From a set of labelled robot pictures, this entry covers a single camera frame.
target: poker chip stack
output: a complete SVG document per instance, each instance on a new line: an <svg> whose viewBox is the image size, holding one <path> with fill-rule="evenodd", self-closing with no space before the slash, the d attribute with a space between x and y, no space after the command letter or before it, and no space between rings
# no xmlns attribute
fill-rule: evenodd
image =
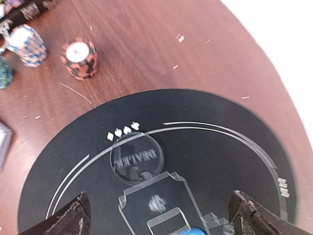
<svg viewBox="0 0 313 235"><path fill-rule="evenodd" d="M35 68L47 57L48 51L43 40L26 24L15 27L5 40L6 48L16 53L27 67Z"/></svg>
<svg viewBox="0 0 313 235"><path fill-rule="evenodd" d="M61 60L77 80L91 78L98 71L98 54L91 41L76 38L62 47Z"/></svg>
<svg viewBox="0 0 313 235"><path fill-rule="evenodd" d="M0 56L0 89L5 89L13 80L14 70Z"/></svg>

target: white curved line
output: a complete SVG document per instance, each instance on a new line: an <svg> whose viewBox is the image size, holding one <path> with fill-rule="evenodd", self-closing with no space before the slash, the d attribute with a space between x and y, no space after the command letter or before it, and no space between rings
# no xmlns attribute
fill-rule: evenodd
<svg viewBox="0 0 313 235"><path fill-rule="evenodd" d="M58 191L60 190L60 188L62 187L62 185L64 184L64 182L68 179L68 177L71 175L71 173L74 172L74 170L76 170L77 167L79 167L84 161L86 161L86 159L89 158L89 154L87 156L85 156L78 164L76 164L76 166L74 166L74 168L69 172L69 174L67 174L67 176L63 179L63 181L61 182L60 186L58 187L58 189L55 191L54 195L53 195L53 198L51 199L51 202L50 202L50 205L49 205L49 208L48 208L48 211L47 211L47 215L45 216L45 219L48 219L48 216L49 216L49 211L50 211L50 208L52 206L52 202L55 198L55 196L57 195Z"/></svg>
<svg viewBox="0 0 313 235"><path fill-rule="evenodd" d="M214 130L214 129L209 129L209 128L202 128L202 127L170 127L170 128L162 128L162 129L157 129L157 130L153 130L153 131L148 131L146 133L141 133L141 134L138 134L136 136L133 136L133 137L130 137L126 140L123 140L117 144L114 144L113 146L107 148L106 150L102 151L101 153L99 153L98 155L96 155L94 158L92 158L89 162L87 162L79 171L76 172L76 174L71 178L71 180L67 183L67 185L65 186L65 188L63 189L62 193L60 194L59 196L59 199L58 201L56 202L55 204L55 207L54 207L54 210L52 212L52 214L54 214L55 210L56 210L56 207L58 206L58 203L59 201L61 200L63 194L65 193L65 191L67 190L67 188L71 185L71 183L77 178L77 176L80 175L80 173L82 173L89 165L91 165L93 162L95 162L97 159L99 159L100 157L102 157L104 154L110 152L111 150L113 150L114 148L118 147L118 146L121 146L123 145L124 143L126 142L129 142L129 141L132 141L132 140L135 140L139 137L142 137L144 136L145 134L146 135L150 135L150 134L154 134L154 133L159 133L159 132L164 132L164 131L170 131L170 130L179 130L179 129L198 129L198 130L208 130L208 131L214 131L214 132L217 132L217 133L221 133L221 134L225 134L227 136L230 136L230 137L233 137L235 138L236 140L242 142L243 144L245 144L246 146L248 146L252 151L254 151L260 158L261 160L265 163L265 165L268 167L268 170L270 171L272 177L273 177L273 180L275 182L275 185L276 185L276 188L277 188L277 193L278 193L278 198L279 198L279 205L280 205L280 215L281 215L281 218L283 219L286 219L285 216L283 216L283 213L282 213L282 210L283 212L286 212L286 200L284 200L284 198L282 198L280 196L280 193L279 193L279 187L278 187L278 183L277 183L277 180L278 179L278 174L276 172L276 170L271 167L269 165L269 162L268 161L265 161L266 158L264 158L263 156L260 156L260 153L259 151L255 151L257 148L255 148L251 143L248 143L246 142L245 140L241 139L240 137L238 136L234 136L230 133L226 133L226 132L223 132L223 131L219 131L219 130Z"/></svg>
<svg viewBox="0 0 313 235"><path fill-rule="evenodd" d="M277 169L277 166L275 164L275 162L273 161L273 159L267 154L267 152L264 151L264 149L262 147L260 147L256 142L254 142L253 140L249 139L247 136L234 131L232 129L223 127L223 126L218 126L218 125L214 125L214 124L210 124L210 123L206 123L206 122L196 122L196 121L174 121L174 122L164 122L163 125L176 125L176 124L200 124L200 125L206 125L206 126L214 126L214 127L218 127L221 128L223 130L229 131L233 134L236 134L237 136L243 138L245 141L251 143L252 145L254 145L255 147L257 147L262 154L264 154L267 158L268 161L270 161L270 164L272 165L273 168Z"/></svg>

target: black mat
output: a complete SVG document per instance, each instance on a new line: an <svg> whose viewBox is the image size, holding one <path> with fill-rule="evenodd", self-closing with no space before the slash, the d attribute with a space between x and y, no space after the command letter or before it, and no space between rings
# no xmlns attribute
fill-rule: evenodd
<svg viewBox="0 0 313 235"><path fill-rule="evenodd" d="M140 124L139 130L136 130L136 122ZM146 190L152 195L147 196L145 190L140 191L142 195L139 193L138 197L130 194L137 198L126 203L125 208L129 210L131 207L132 212L128 214L132 218L123 218L118 198L132 186L113 173L108 148L118 139L114 135L116 128L123 131L124 126L129 127L127 132L148 132L160 144L164 154L162 172L174 173L185 179L192 194L189 194L190 200L194 197L195 201L192 209L187 208L188 203L182 203L186 199L185 191L180 193L172 183L160 186L160 182L168 180L166 178L153 184L158 185L153 192ZM107 139L108 132L114 135L112 141ZM190 215L190 227L205 230L206 224L199 217L209 214L205 218L212 220L214 214L220 222L223 218L228 219L227 205L236 189L244 191L276 215L295 222L296 191L288 157L274 134L254 114L205 92L143 92L89 111L64 128L46 146L34 163L22 191L19 231L44 220L50 204L48 216L58 200L56 210L81 191L89 195L91 202L93 235L131 235L126 220L129 223L133 218L141 218L142 213L148 213L150 217L161 213L148 209L149 198L161 198L166 208L164 211L168 211L172 209L173 196L182 213ZM149 234L148 226L141 231L141 234Z"/></svg>

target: wooden table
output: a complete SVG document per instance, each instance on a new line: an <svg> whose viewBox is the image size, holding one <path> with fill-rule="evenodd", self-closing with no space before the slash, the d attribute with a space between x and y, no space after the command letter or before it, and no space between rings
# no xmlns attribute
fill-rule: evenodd
<svg viewBox="0 0 313 235"><path fill-rule="evenodd" d="M290 156L299 193L297 225L313 233L313 153L308 138L277 71L222 3L62 0L29 25L45 41L49 55L33 70L15 54L4 55L17 74L0 91L0 119L15 131L0 173L0 234L17 233L27 174L62 128L104 102L161 88L212 92L258 115ZM62 45L76 36L91 39L98 49L99 72L86 82L71 77L59 57Z"/></svg>

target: white background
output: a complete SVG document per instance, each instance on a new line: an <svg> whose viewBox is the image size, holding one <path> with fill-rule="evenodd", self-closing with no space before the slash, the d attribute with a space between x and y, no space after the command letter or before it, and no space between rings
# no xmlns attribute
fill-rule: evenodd
<svg viewBox="0 0 313 235"><path fill-rule="evenodd" d="M313 1L222 2L274 64L313 146Z"/></svg>

